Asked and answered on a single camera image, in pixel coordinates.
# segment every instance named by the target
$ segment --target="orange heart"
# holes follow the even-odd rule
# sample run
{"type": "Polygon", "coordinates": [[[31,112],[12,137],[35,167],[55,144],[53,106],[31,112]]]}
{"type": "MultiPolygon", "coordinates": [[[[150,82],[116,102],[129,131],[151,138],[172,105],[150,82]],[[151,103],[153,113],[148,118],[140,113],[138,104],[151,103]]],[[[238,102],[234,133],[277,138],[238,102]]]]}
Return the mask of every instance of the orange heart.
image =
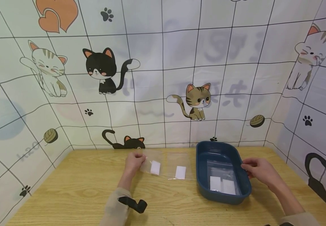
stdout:
{"type": "Polygon", "coordinates": [[[59,19],[52,11],[47,10],[45,16],[39,18],[39,25],[44,31],[59,33],[59,19]]]}
{"type": "Polygon", "coordinates": [[[74,0],[37,0],[36,5],[42,15],[45,9],[54,10],[59,15],[60,28],[65,32],[78,17],[78,6],[74,0]]]}

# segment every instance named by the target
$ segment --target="black strap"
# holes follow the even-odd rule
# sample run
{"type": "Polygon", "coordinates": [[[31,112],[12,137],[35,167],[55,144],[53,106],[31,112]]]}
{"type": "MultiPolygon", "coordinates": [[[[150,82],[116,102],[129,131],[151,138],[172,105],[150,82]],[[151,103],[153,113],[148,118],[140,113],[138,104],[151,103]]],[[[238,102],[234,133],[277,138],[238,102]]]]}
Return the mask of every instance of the black strap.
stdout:
{"type": "Polygon", "coordinates": [[[118,201],[120,203],[123,203],[124,205],[129,206],[130,208],[134,209],[139,213],[144,213],[144,210],[148,205],[144,200],[139,200],[139,202],[137,203],[134,199],[129,198],[127,196],[120,197],[118,201]]]}
{"type": "Polygon", "coordinates": [[[285,222],[285,223],[281,224],[280,226],[294,226],[294,225],[285,222]]]}

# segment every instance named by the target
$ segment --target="cat face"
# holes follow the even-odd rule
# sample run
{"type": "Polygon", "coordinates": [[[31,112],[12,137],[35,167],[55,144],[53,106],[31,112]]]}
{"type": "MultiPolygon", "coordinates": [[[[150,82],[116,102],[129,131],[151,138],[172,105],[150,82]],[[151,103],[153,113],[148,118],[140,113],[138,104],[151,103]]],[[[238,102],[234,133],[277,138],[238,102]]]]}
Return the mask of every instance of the cat face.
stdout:
{"type": "Polygon", "coordinates": [[[107,79],[117,72],[114,54],[110,48],[106,48],[103,53],[83,49],[83,53],[87,58],[87,72],[92,78],[107,79]]]}
{"type": "Polygon", "coordinates": [[[144,145],[143,141],[144,141],[143,137],[135,139],[135,138],[130,138],[130,136],[125,136],[125,138],[124,138],[124,147],[126,147],[126,148],[138,148],[138,149],[145,148],[145,145],[144,145]]]}
{"type": "Polygon", "coordinates": [[[211,93],[209,88],[210,83],[207,83],[201,87],[194,87],[194,85],[189,84],[186,90],[186,102],[190,107],[202,108],[206,107],[211,102],[211,93]]]}
{"type": "Polygon", "coordinates": [[[312,24],[305,42],[295,47],[298,61],[317,66],[326,58],[326,31],[321,31],[316,24],[312,24]]]}
{"type": "Polygon", "coordinates": [[[28,41],[32,50],[32,60],[40,71],[44,74],[58,77],[64,74],[66,61],[65,56],[57,56],[53,52],[39,48],[32,41],[28,41]]]}

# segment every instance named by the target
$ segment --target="person's left hand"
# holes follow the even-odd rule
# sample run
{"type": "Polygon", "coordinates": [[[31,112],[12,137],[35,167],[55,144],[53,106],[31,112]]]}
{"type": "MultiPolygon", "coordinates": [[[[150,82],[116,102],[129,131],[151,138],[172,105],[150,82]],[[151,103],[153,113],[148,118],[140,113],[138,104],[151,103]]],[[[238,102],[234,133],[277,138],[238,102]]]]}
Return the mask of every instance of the person's left hand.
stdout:
{"type": "Polygon", "coordinates": [[[138,152],[130,152],[125,159],[124,172],[132,176],[139,170],[142,163],[145,161],[146,156],[138,152]]]}

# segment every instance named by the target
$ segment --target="blue plastic tray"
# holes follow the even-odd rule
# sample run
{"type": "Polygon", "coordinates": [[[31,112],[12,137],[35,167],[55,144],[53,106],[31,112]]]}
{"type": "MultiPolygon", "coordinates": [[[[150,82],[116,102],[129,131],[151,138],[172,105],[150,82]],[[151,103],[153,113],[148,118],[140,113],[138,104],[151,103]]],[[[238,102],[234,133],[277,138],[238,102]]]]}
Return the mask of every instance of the blue plastic tray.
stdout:
{"type": "Polygon", "coordinates": [[[247,173],[241,168],[242,160],[235,147],[228,143],[202,141],[196,147],[196,174],[199,192],[208,200],[238,205],[251,194],[252,187],[247,173]],[[230,163],[242,195],[211,191],[208,184],[207,160],[230,163]]]}

